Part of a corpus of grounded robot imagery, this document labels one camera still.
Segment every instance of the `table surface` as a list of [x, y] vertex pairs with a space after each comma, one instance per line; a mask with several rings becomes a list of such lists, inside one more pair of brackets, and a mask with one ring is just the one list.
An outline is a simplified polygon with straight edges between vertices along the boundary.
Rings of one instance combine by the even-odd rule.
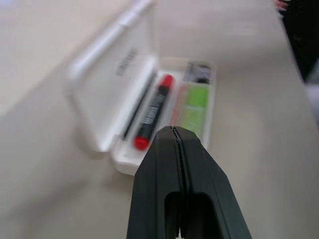
[[130, 0], [0, 0], [0, 116]]
[[[271, 1], [157, 9], [162, 55], [216, 62], [209, 152], [252, 237], [317, 238], [319, 133]], [[125, 238], [133, 177], [87, 149], [62, 78], [58, 67], [0, 122], [0, 236]]]

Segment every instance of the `black marker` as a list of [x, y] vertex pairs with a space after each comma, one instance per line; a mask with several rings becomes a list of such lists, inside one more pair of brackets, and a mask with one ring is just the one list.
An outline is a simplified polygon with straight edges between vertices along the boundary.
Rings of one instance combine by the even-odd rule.
[[150, 144], [153, 131], [156, 128], [156, 124], [159, 120], [161, 111], [173, 82], [173, 76], [165, 75], [161, 84], [159, 85], [158, 92], [154, 96], [152, 103], [148, 106], [147, 111], [142, 119], [138, 134], [134, 140], [134, 146], [137, 149], [145, 150]]
[[141, 99], [140, 99], [140, 102], [138, 103], [138, 106], [136, 107], [136, 109], [135, 109], [135, 111], [134, 111], [134, 113], [133, 113], [133, 115], [132, 115], [132, 117], [131, 117], [131, 120], [130, 120], [129, 124], [128, 124], [128, 126], [126, 127], [126, 130], [125, 130], [125, 132], [124, 132], [124, 134], [123, 134], [123, 138], [122, 138], [123, 140], [125, 140], [126, 137], [128, 136], [128, 133], [129, 133], [129, 131], [130, 131], [130, 128], [131, 128], [131, 126], [132, 126], [132, 123], [133, 123], [133, 121], [134, 121], [134, 119], [135, 119], [135, 117], [136, 117], [136, 114], [137, 114], [137, 112], [139, 111], [139, 108], [140, 108], [140, 106], [141, 106], [141, 104], [142, 104], [142, 102], [143, 102], [143, 100], [144, 100], [144, 98], [145, 98], [147, 92], [149, 91], [150, 86], [152, 85], [152, 83], [153, 83], [155, 77], [156, 77], [156, 71], [153, 71], [153, 72], [151, 73], [150, 78], [148, 79], [148, 84], [146, 85], [146, 87], [145, 87], [145, 89], [144, 89], [144, 93], [143, 93], [143, 95], [142, 95], [142, 97], [141, 97]]

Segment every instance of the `red cap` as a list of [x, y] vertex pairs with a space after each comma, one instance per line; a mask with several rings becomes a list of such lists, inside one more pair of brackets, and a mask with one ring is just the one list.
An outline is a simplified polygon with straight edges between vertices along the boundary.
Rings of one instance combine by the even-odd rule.
[[173, 82], [174, 82], [174, 77], [173, 76], [165, 75], [163, 77], [163, 80], [162, 80], [160, 86], [165, 86], [167, 88], [170, 88]]
[[134, 140], [134, 146], [139, 150], [147, 149], [150, 141], [147, 138], [137, 136]]

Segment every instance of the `black object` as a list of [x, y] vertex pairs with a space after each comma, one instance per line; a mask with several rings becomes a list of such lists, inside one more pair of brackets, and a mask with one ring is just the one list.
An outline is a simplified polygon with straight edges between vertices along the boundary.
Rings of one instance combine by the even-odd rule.
[[151, 87], [151, 85], [152, 85], [152, 83], [153, 83], [155, 77], [156, 77], [156, 71], [153, 71], [153, 72], [151, 73], [151, 76], [150, 76], [149, 79], [148, 79], [148, 83], [147, 83], [147, 85], [146, 85], [146, 87], [145, 87], [145, 89], [144, 89], [144, 92], [143, 92], [143, 94], [142, 94], [142, 97], [141, 97], [141, 99], [140, 99], [140, 101], [139, 101], [139, 103], [138, 103], [138, 105], [137, 105], [137, 107], [136, 107], [136, 109], [135, 109], [135, 111], [134, 111], [134, 113], [133, 113], [131, 119], [130, 119], [130, 122], [129, 122], [128, 126], [126, 127], [126, 130], [125, 130], [125, 132], [124, 132], [124, 134], [123, 134], [123, 139], [124, 139], [124, 140], [125, 140], [125, 139], [127, 138], [127, 136], [128, 136], [128, 133], [129, 133], [129, 131], [130, 131], [130, 129], [131, 129], [132, 123], [133, 123], [133, 121], [134, 121], [134, 119], [135, 119], [135, 117], [136, 117], [136, 115], [137, 115], [137, 112], [139, 111], [139, 109], [140, 109], [140, 107], [141, 107], [141, 105], [142, 105], [142, 102], [143, 102], [145, 96], [147, 95], [147, 92], [149, 91], [149, 89], [150, 89], [150, 87]]
[[196, 70], [197, 83], [209, 84], [210, 68], [204, 65], [198, 65]]
[[142, 119], [140, 129], [135, 138], [134, 145], [137, 149], [146, 150], [150, 144], [151, 137], [160, 118], [161, 111], [164, 107], [173, 81], [174, 79], [171, 75], [165, 75], [160, 83], [158, 91]]
[[318, 0], [292, 0], [283, 23], [304, 81], [319, 58]]
[[196, 135], [158, 131], [138, 168], [127, 239], [251, 239], [227, 176]]

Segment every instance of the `table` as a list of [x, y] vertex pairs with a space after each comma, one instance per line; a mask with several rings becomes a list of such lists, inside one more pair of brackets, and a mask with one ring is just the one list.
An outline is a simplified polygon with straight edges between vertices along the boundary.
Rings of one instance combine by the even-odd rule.
[[129, 0], [0, 0], [0, 116], [79, 50]]
[[[316, 238], [319, 133], [271, 1], [181, 2], [158, 2], [159, 46], [217, 64], [209, 152], [252, 237]], [[62, 76], [60, 67], [0, 122], [0, 236], [125, 238], [133, 177], [86, 148]]]

